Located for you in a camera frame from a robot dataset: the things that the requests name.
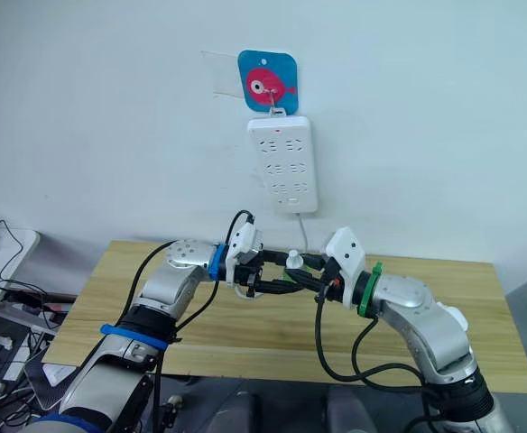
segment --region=wooden table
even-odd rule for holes
[[[115,324],[139,263],[157,245],[123,241],[109,245],[44,362],[83,362],[101,337],[101,325]],[[139,289],[161,259],[160,254],[147,266]],[[491,264],[369,256],[368,266],[376,261],[384,263],[386,273],[426,281],[437,300],[462,310],[470,324],[468,335],[478,363],[492,391],[527,392],[526,355]],[[266,265],[264,269],[266,279],[280,274],[277,266]],[[203,304],[211,288],[212,283],[198,287],[187,314]],[[315,308],[311,291],[243,300],[222,284],[213,304],[181,331],[183,341],[168,349],[163,372],[332,382],[316,355]],[[367,323],[355,311],[327,302],[322,337],[335,370],[352,373],[351,345]],[[413,365],[403,340],[383,322],[362,343],[359,359],[364,368],[389,362]],[[384,384],[415,383],[404,372],[380,373],[375,378]]]

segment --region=floor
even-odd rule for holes
[[[527,284],[507,297],[514,321],[527,353]],[[363,386],[353,386],[361,398],[379,433],[398,433],[407,421],[421,414],[419,399],[376,392]],[[202,378],[183,383],[164,378],[162,400],[182,395],[185,407],[178,416],[172,433],[203,433],[213,415],[240,391],[259,396],[261,433],[322,432],[323,404],[328,385],[304,382],[279,382],[227,378]],[[527,433],[527,394],[497,393],[504,410],[517,433]],[[149,426],[144,431],[151,432]],[[413,432],[426,432],[425,426]]]

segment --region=green ring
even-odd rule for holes
[[[365,318],[365,311],[367,310],[368,303],[372,298],[372,292],[374,291],[375,283],[378,281],[378,278],[380,278],[380,275],[382,275],[382,266],[382,262],[375,264],[375,267],[372,269],[372,274],[368,279],[368,283],[365,286],[364,295],[362,295],[362,301],[357,308],[357,314],[363,318]]]

